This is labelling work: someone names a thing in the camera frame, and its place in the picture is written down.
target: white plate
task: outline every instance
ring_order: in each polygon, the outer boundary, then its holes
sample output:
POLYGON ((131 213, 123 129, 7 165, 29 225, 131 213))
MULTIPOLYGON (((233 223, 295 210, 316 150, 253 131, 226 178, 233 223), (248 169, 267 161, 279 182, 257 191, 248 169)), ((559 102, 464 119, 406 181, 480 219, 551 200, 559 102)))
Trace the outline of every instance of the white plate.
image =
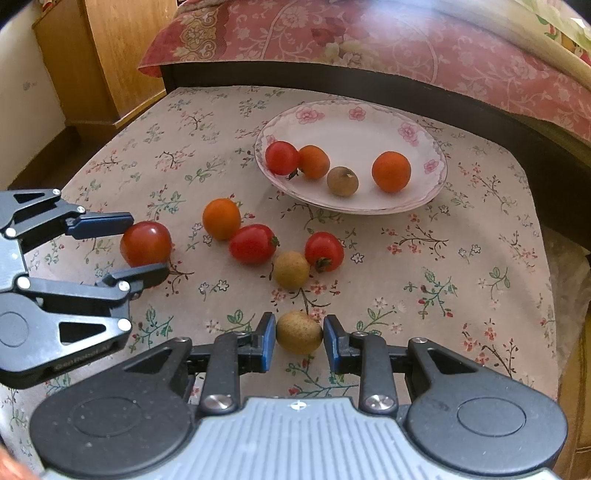
POLYGON ((447 176, 445 156, 423 127, 391 108, 354 100, 321 100, 280 113, 256 139, 255 158, 282 192, 312 205, 357 215, 399 213, 424 205, 441 191, 447 176), (330 158, 330 168, 343 166, 355 172, 359 189, 342 198, 331 194, 326 176, 310 181, 300 173, 288 180, 271 173, 265 151, 275 140, 297 149, 320 147, 330 158), (375 159, 386 151, 401 153, 411 164, 408 185, 395 194, 380 190, 371 176, 375 159))

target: white wall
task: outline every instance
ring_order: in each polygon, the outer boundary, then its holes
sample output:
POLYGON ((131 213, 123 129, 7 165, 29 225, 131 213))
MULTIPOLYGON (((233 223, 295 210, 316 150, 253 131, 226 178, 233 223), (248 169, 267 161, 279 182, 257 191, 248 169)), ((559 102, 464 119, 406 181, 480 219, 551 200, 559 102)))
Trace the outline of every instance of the white wall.
POLYGON ((64 128, 31 28, 40 13, 35 0, 0 30, 0 189, 64 128))

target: pink flower pattern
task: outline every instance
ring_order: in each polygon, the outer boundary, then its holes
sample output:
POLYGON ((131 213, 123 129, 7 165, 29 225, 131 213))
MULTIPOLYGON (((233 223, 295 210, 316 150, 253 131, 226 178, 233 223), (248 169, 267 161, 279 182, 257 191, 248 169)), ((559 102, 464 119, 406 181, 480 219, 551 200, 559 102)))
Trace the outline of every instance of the pink flower pattern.
POLYGON ((425 173, 427 175, 429 175, 430 173, 433 173, 435 170, 437 170, 438 165, 439 165, 439 160, 429 160, 428 162, 425 163, 425 165, 423 165, 423 167, 425 169, 425 173))
POLYGON ((492 329, 492 327, 488 327, 484 332, 484 336, 488 338, 491 342, 494 342, 496 338, 496 332, 492 329))
POLYGON ((358 122, 362 122, 363 120, 365 120, 365 110, 363 110, 360 106, 357 106, 349 110, 349 118, 351 120, 357 120, 358 122))
POLYGON ((466 352, 471 352, 474 350, 475 346, 478 346, 478 342, 475 341, 472 337, 467 337, 463 342, 464 348, 466 352))
POLYGON ((396 255, 402 252, 402 249, 397 244, 388 245, 387 249, 392 255, 396 255))
POLYGON ((411 125, 408 122, 404 122, 398 129, 398 133, 402 136, 404 141, 410 143, 413 147, 418 147, 417 132, 417 126, 411 125))
POLYGON ((271 301, 274 303, 278 303, 283 301, 287 298, 287 292, 285 292, 282 288, 276 288, 271 292, 271 301))
POLYGON ((295 113, 295 117, 301 124, 313 124, 317 120, 322 120, 324 118, 324 113, 314 110, 309 106, 305 106, 295 113))
POLYGON ((480 353, 479 353, 479 354, 476 356, 476 358, 474 359, 474 361, 475 361, 477 364, 481 364, 483 367, 486 365, 486 363, 487 363, 489 360, 490 360, 490 358, 488 358, 488 357, 486 356, 486 353, 484 353, 484 352, 480 352, 480 353))
POLYGON ((326 310, 321 309, 318 307, 314 307, 310 312, 310 318, 316 320, 317 322, 321 322, 326 315, 326 310))
POLYGON ((310 290, 314 295, 320 295, 322 292, 326 291, 326 285, 323 285, 318 280, 314 280, 314 283, 310 285, 310 290))

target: plate rim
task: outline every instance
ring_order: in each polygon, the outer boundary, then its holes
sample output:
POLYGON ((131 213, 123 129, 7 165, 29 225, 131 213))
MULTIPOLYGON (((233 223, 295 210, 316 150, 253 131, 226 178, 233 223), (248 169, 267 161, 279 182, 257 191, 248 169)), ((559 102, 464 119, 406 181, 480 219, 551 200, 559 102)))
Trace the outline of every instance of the plate rim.
POLYGON ((447 159, 445 158, 445 154, 444 154, 443 150, 441 149, 439 142, 435 139, 435 137, 433 137, 431 135, 430 132, 428 132, 422 125, 419 125, 418 123, 416 123, 416 121, 414 121, 412 118, 409 118, 409 117, 399 113, 395 108, 387 107, 384 105, 379 105, 377 103, 363 102, 361 100, 352 100, 352 99, 351 100, 349 100, 349 99, 316 100, 314 102, 301 103, 299 105, 293 106, 291 108, 288 108, 287 110, 284 110, 284 111, 278 113, 271 120, 269 120, 264 125, 264 127, 261 128, 261 131, 257 135, 256 141, 254 144, 254 154, 255 154, 256 164, 259 167, 260 171, 263 173, 263 175, 271 182, 271 184, 273 186, 275 186, 277 189, 279 189, 280 191, 282 191, 286 195, 289 195, 290 197, 292 197, 294 199, 301 200, 303 202, 306 202, 308 204, 314 205, 319 208, 327 209, 332 212, 348 213, 351 215, 389 215, 392 213, 403 213, 403 212, 408 212, 410 210, 414 210, 416 208, 419 208, 419 207, 425 205, 426 203, 429 203, 431 200, 433 200, 443 190, 443 187, 445 186, 445 183, 447 181, 447 159), (361 209, 361 208, 335 207, 335 206, 326 205, 323 202, 319 202, 317 200, 309 199, 309 198, 307 198, 306 195, 298 194, 297 197, 294 196, 294 192, 291 192, 288 189, 286 189, 283 186, 283 184, 281 184, 277 180, 276 175, 272 174, 270 171, 268 171, 264 167, 264 164, 263 164, 264 155, 262 153, 262 139, 265 136, 264 132, 267 128, 273 127, 282 117, 287 116, 302 107, 306 107, 306 106, 311 107, 313 105, 330 105, 330 104, 366 106, 366 107, 372 108, 377 111, 393 114, 393 115, 397 116, 399 119, 411 122, 413 125, 416 125, 420 129, 420 131, 425 133, 428 138, 431 138, 433 140, 434 146, 435 145, 437 146, 435 148, 435 151, 436 151, 436 153, 439 154, 440 160, 443 163, 443 169, 441 170, 441 173, 439 174, 439 180, 438 180, 437 184, 435 185, 435 187, 433 187, 431 190, 429 190, 429 192, 422 199, 417 200, 416 202, 409 203, 404 206, 385 207, 385 208, 380 208, 380 209, 369 209, 369 210, 368 209, 361 209))

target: dark bed frame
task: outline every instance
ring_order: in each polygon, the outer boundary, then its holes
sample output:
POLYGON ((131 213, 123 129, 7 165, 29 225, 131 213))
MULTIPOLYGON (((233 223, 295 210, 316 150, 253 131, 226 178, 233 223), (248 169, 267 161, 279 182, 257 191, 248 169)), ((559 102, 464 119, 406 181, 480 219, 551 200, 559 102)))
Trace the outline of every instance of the dark bed frame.
POLYGON ((527 174, 540 222, 591 249, 591 167, 487 103, 398 75, 316 63, 220 61, 163 65, 161 70, 167 92, 234 85, 313 90, 399 108, 467 130, 505 147, 517 159, 527 174))

